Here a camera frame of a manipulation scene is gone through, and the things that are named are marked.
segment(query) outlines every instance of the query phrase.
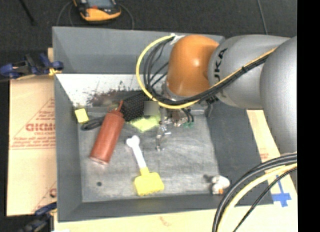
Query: red squeeze bottle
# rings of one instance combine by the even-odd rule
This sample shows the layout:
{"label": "red squeeze bottle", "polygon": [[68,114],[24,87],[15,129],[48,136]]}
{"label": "red squeeze bottle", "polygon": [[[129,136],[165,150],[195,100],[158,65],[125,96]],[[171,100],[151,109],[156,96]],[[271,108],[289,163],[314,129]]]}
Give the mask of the red squeeze bottle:
{"label": "red squeeze bottle", "polygon": [[90,153],[90,158],[101,164],[108,164],[117,144],[120,132],[125,124],[123,114],[120,112],[123,101],[117,110],[106,114],[98,136]]}

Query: black floor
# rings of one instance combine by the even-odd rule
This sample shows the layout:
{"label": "black floor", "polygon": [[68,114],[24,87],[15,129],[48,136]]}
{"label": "black floor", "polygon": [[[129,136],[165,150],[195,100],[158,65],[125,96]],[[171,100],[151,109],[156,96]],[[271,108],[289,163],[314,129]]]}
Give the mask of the black floor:
{"label": "black floor", "polygon": [[[51,27],[70,0],[24,0],[36,25],[32,25],[19,0],[0,0],[0,66],[16,61],[30,51],[45,51],[52,46]],[[124,0],[134,17],[135,29],[173,32],[211,33],[231,37],[240,34],[265,34],[257,0]],[[270,35],[297,35],[298,0],[260,0],[265,25]],[[84,22],[74,7],[63,11],[60,25]],[[131,18],[124,12],[109,27],[130,29]],[[30,217],[5,218],[8,165],[8,85],[0,84],[0,231],[15,232]]]}

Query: blue cross mark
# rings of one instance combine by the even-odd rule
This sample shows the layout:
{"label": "blue cross mark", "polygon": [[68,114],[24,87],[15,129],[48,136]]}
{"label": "blue cross mark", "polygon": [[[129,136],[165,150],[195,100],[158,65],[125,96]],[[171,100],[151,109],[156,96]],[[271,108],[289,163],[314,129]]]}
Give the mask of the blue cross mark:
{"label": "blue cross mark", "polygon": [[291,200],[291,196],[289,193],[284,193],[284,190],[282,188],[282,185],[281,185],[281,182],[280,180],[277,182],[278,185],[279,185],[279,188],[280,188],[280,193],[278,194],[271,194],[272,196],[272,200],[275,202],[275,201],[280,201],[281,203],[281,207],[287,207],[288,204],[287,204],[287,201],[288,200]]}

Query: green sponge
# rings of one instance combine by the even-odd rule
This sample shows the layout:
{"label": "green sponge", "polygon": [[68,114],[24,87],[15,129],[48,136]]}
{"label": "green sponge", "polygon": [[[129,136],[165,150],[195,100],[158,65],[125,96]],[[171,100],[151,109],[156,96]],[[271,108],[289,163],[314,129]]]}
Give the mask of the green sponge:
{"label": "green sponge", "polygon": [[141,132],[145,132],[152,129],[153,127],[158,126],[160,119],[160,115],[150,116],[149,118],[140,117],[138,119],[130,121],[129,124],[138,128]]}

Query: blue clamp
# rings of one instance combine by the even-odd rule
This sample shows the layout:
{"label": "blue clamp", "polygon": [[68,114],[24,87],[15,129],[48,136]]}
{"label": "blue clamp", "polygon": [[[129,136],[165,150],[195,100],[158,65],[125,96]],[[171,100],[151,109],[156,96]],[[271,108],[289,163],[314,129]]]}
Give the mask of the blue clamp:
{"label": "blue clamp", "polygon": [[50,62],[49,58],[41,53],[39,61],[34,61],[27,54],[22,61],[17,63],[9,63],[0,67],[0,74],[9,79],[17,79],[28,75],[48,75],[52,70],[62,71],[64,64],[60,61]]}
{"label": "blue clamp", "polygon": [[52,216],[49,212],[56,208],[57,208],[56,202],[40,208],[34,213],[34,215],[37,216],[38,218],[28,223],[27,225],[25,225],[23,229],[19,229],[18,232],[41,231],[52,219]]}

